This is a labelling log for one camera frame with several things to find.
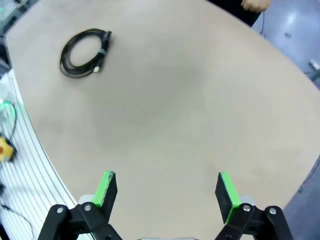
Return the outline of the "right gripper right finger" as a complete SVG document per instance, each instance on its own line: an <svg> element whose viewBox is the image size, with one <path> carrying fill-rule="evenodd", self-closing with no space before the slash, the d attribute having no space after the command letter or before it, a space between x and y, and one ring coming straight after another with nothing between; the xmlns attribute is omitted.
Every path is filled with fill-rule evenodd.
<svg viewBox="0 0 320 240"><path fill-rule="evenodd" d="M293 235L279 206L264 210L241 200L227 172L218 174L215 196L224 227L217 240L239 240L243 235L255 240L292 240Z"/></svg>

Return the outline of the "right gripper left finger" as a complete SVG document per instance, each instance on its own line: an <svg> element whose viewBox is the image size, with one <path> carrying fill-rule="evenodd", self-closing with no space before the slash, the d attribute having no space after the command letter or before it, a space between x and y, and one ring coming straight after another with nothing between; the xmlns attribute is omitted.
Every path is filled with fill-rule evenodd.
<svg viewBox="0 0 320 240"><path fill-rule="evenodd" d="M62 204L53 205L38 239L77 240L88 234L95 240L120 240L120 235L109 223L117 193L116 174L107 170L91 200L72 209Z"/></svg>

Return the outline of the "person's left hand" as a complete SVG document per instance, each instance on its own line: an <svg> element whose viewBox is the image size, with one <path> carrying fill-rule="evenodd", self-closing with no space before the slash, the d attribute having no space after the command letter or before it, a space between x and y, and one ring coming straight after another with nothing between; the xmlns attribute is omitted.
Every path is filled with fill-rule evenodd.
<svg viewBox="0 0 320 240"><path fill-rule="evenodd" d="M269 8L271 2L271 0L242 0L241 6L246 11L261 13Z"/></svg>

